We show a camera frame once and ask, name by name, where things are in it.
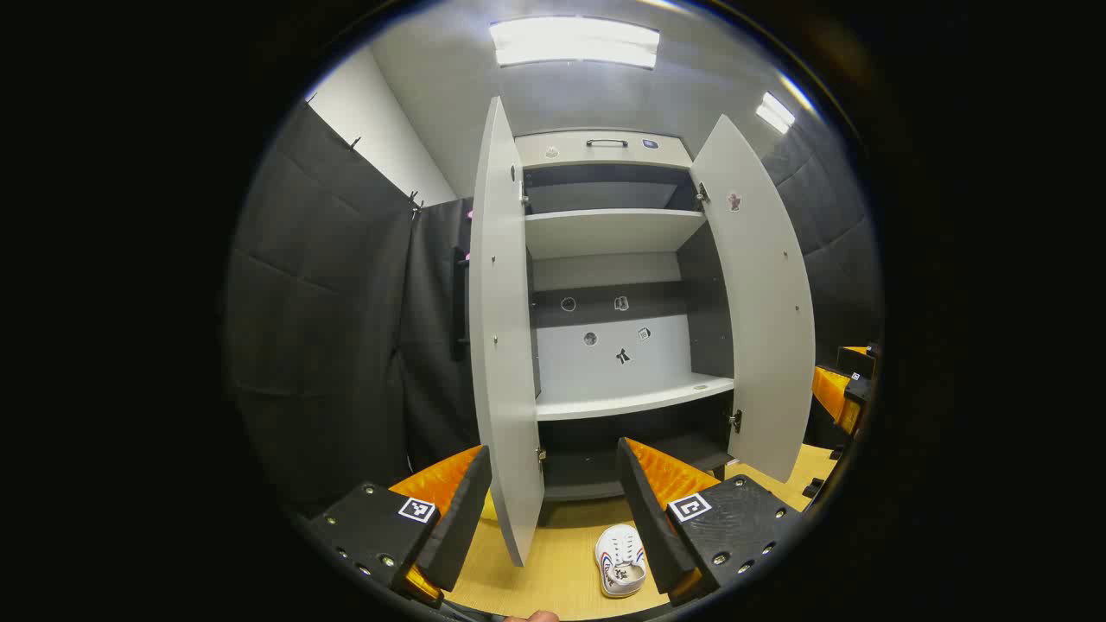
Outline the grey shoe cabinet door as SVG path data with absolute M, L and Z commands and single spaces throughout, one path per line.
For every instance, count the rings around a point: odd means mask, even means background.
M 544 499 L 530 323 L 523 165 L 499 96 L 474 174 L 467 323 L 474 416 L 490 450 L 490 493 L 512 564 L 526 564 Z
M 729 452 L 778 481 L 793 473 L 817 365 L 817 331 L 799 237 L 750 142 L 719 117 L 696 154 L 724 280 L 734 398 Z

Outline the white striped shoe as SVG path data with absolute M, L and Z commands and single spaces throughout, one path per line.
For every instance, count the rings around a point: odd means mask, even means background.
M 616 523 L 601 533 L 595 546 L 601 591 L 611 599 L 636 594 L 648 576 L 639 532 L 628 523 Z

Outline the large ceiling light panel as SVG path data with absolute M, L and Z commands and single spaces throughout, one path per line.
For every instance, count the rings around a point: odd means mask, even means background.
M 661 34 L 657 30 L 599 17 L 538 15 L 491 23 L 499 66 L 596 60 L 619 66 L 656 66 Z

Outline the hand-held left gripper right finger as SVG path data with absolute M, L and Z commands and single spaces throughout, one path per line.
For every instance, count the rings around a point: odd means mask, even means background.
M 754 581 L 804 533 L 803 514 L 747 475 L 718 480 L 628 437 L 616 469 L 653 580 L 674 607 Z

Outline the small ceiling light panel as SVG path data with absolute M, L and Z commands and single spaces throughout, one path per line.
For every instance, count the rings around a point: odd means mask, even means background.
M 795 123 L 795 120 L 797 120 L 769 92 L 763 94 L 761 103 L 755 108 L 755 114 L 781 135 L 786 134 Z

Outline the grey shoe cabinet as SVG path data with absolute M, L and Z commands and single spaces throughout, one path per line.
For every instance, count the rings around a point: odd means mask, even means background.
M 721 477 L 734 336 L 684 141 L 553 129 L 514 142 L 545 499 L 619 496 L 623 436 Z

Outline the black backdrop cloth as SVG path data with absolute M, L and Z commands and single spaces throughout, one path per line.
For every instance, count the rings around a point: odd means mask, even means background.
M 881 334 L 868 208 L 818 123 L 799 120 L 758 158 L 799 237 L 815 366 L 830 366 Z M 232 245 L 226 349 L 246 429 L 293 512 L 483 445 L 469 342 L 451 357 L 453 246 L 470 256 L 473 203 L 420 207 L 312 107 L 276 134 Z

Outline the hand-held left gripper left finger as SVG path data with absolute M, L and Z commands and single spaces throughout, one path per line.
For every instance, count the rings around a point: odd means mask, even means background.
M 376 587 L 424 607 L 453 591 L 493 479 L 486 445 L 399 483 L 358 483 L 307 521 L 309 532 Z

